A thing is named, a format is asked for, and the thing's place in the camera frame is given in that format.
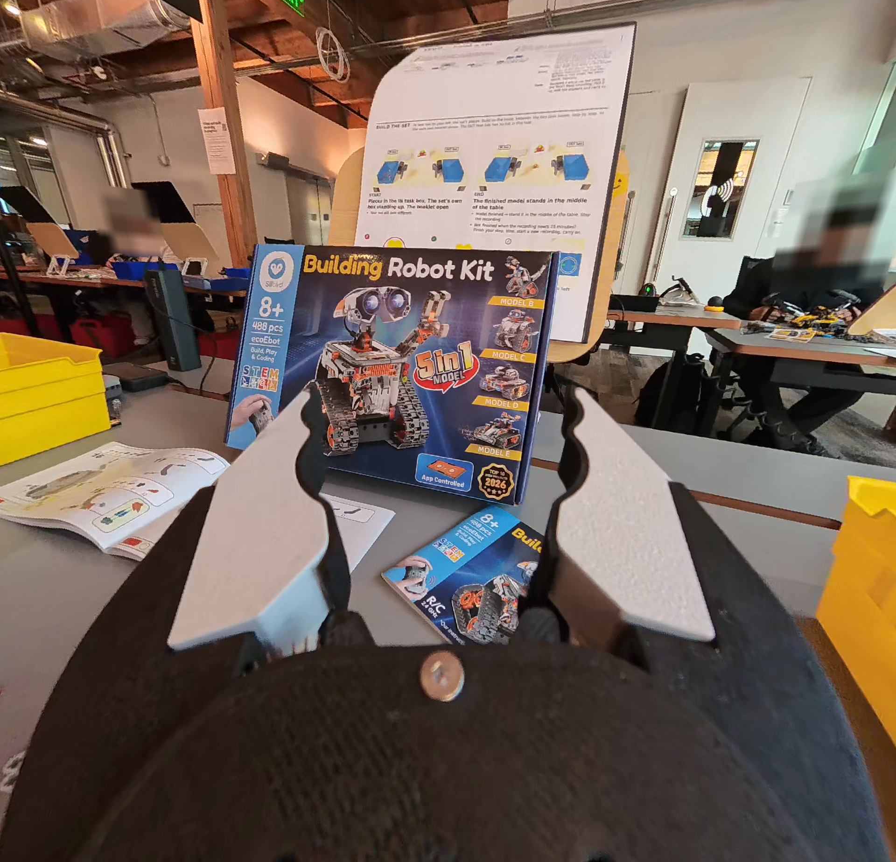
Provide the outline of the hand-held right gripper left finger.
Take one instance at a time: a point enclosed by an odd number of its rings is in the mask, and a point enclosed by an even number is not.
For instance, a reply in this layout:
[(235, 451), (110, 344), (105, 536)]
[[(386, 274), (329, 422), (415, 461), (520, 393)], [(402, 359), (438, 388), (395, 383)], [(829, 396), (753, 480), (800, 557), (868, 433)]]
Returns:
[(348, 611), (351, 576), (335, 515), (322, 399), (307, 386), (218, 478), (168, 645), (250, 632), (288, 654)]

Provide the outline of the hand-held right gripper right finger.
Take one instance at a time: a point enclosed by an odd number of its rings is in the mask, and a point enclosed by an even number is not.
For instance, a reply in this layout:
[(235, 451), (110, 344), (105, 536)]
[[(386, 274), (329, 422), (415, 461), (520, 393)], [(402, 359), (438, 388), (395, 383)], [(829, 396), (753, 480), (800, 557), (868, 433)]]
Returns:
[(710, 643), (711, 614), (666, 472), (585, 389), (566, 388), (565, 445), (529, 609), (553, 608), (586, 646), (628, 625)]

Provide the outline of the yellow plastic bin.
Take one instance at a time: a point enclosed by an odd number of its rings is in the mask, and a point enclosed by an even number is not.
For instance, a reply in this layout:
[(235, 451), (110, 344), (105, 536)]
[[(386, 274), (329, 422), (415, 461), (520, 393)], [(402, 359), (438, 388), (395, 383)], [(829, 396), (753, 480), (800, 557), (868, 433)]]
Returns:
[(110, 429), (100, 350), (1, 334), (1, 464)]
[(895, 484), (848, 478), (816, 618), (895, 739)]

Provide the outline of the grey desk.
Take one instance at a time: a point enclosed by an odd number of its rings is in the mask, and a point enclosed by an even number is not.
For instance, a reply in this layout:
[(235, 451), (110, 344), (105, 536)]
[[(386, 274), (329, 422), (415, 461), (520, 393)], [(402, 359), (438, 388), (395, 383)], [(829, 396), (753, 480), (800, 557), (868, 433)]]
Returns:
[[(232, 461), (222, 442), (228, 405), (170, 386), (126, 396), (123, 423), (47, 453), (2, 468), (2, 484), (63, 463), (109, 440), (147, 448), (195, 446)], [(760, 499), (741, 489), (701, 490), (697, 477), (663, 463), (699, 500), (798, 624), (840, 695), (871, 773), (885, 818), (894, 815), (894, 744), (813, 615), (832, 565), (832, 547), (844, 503), (833, 516), (799, 509), (794, 499), (769, 505), (770, 483)], [(353, 577), (352, 606), (364, 614), (383, 644), (429, 644), (434, 631), (401, 604), (380, 573), (435, 539), (480, 504), (381, 479), (334, 473), (333, 495), (378, 505), (394, 517), (363, 557)], [(103, 554), (69, 532), (2, 522), (2, 762), (22, 751), (56, 679), (87, 628), (129, 576), (133, 563)]]

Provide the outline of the open instruction booklet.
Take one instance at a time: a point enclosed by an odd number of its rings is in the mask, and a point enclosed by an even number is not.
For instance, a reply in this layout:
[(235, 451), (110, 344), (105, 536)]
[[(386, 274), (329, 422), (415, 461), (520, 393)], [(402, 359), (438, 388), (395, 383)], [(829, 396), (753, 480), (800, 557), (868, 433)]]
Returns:
[(229, 466), (206, 450), (109, 442), (2, 487), (1, 515), (76, 533), (105, 554), (138, 562), (193, 496)]

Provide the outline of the plain black backpack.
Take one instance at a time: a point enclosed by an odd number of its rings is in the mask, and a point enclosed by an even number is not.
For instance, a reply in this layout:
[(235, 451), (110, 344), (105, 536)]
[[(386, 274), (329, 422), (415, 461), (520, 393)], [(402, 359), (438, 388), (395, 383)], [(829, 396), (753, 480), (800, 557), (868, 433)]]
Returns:
[(711, 395), (711, 379), (700, 353), (673, 356), (642, 387), (633, 415), (638, 427), (695, 435)]

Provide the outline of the blue manual booklet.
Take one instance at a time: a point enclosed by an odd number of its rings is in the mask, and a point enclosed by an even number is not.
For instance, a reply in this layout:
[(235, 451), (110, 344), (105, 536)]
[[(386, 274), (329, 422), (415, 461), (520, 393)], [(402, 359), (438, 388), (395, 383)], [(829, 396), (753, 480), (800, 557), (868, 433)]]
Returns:
[(442, 640), (507, 645), (538, 566), (543, 535), (489, 506), (382, 573)]

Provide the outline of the blue robot kit box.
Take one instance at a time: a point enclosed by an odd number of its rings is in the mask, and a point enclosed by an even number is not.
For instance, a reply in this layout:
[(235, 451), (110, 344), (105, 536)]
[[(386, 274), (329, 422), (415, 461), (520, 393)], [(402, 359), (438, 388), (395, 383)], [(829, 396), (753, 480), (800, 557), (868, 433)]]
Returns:
[(225, 442), (244, 451), (307, 385), (336, 470), (519, 505), (557, 252), (260, 244)]

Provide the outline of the black tall device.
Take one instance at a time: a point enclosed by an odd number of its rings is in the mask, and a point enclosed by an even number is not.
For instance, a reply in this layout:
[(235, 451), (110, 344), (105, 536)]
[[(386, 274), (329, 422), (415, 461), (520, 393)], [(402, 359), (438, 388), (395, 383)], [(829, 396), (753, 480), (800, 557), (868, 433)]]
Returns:
[(180, 272), (150, 268), (143, 274), (143, 284), (169, 369), (188, 372), (200, 368), (196, 329)]

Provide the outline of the red storage bin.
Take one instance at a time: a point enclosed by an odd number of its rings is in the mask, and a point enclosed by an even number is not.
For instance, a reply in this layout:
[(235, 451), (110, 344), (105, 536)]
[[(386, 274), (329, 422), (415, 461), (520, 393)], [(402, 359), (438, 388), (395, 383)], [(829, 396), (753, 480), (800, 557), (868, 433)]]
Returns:
[(125, 357), (136, 349), (132, 319), (125, 312), (80, 316), (70, 325), (75, 344), (95, 348), (109, 359)]

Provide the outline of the wood-edged table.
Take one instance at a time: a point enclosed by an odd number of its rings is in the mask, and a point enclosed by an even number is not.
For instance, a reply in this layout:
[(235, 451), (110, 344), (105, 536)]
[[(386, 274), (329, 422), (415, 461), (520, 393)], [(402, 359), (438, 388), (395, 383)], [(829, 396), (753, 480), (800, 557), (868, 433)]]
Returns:
[(712, 394), (703, 411), (695, 434), (708, 437), (712, 433), (724, 393), (733, 382), (737, 357), (770, 359), (774, 362), (770, 380), (789, 388), (823, 387), (870, 394), (895, 395), (895, 376), (858, 375), (847, 372), (848, 365), (894, 371), (894, 359), (878, 350), (866, 350), (857, 342), (815, 338), (808, 342), (776, 341), (761, 333), (739, 330), (705, 330), (714, 352), (711, 380)]

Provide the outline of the yellow brick model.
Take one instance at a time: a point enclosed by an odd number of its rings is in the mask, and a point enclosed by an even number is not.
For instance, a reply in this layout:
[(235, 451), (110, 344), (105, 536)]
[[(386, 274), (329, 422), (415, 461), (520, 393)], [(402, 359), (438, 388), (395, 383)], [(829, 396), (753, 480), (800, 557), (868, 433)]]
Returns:
[(800, 330), (814, 330), (817, 333), (842, 334), (857, 317), (852, 306), (838, 308), (816, 307), (809, 312), (794, 316), (790, 327)]

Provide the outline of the white door with window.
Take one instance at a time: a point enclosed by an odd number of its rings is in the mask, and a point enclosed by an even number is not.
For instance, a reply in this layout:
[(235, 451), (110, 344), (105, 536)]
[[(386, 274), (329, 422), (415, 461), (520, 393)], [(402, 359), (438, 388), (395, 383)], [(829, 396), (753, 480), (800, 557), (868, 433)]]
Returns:
[(763, 238), (809, 77), (690, 84), (651, 263), (658, 290), (682, 278), (701, 300), (735, 285)]

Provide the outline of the wooden post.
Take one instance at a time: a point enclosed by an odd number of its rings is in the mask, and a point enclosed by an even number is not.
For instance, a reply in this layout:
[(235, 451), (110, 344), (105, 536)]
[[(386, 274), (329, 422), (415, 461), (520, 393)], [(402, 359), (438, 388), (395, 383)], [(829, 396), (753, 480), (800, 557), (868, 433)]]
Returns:
[(237, 166), (235, 175), (217, 175), (230, 260), (233, 267), (244, 267), (257, 230), (226, 5), (225, 0), (198, 0), (198, 7), (201, 17), (191, 20), (191, 31), (205, 108), (225, 108)]

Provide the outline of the silver air duct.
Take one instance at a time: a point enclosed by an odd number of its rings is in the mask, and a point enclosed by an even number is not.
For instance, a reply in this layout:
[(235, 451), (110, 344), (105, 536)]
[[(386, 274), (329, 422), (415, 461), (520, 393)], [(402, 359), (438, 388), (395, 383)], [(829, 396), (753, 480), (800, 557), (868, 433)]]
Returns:
[(190, 27), (162, 0), (56, 0), (20, 18), (30, 49), (67, 63), (144, 49)]

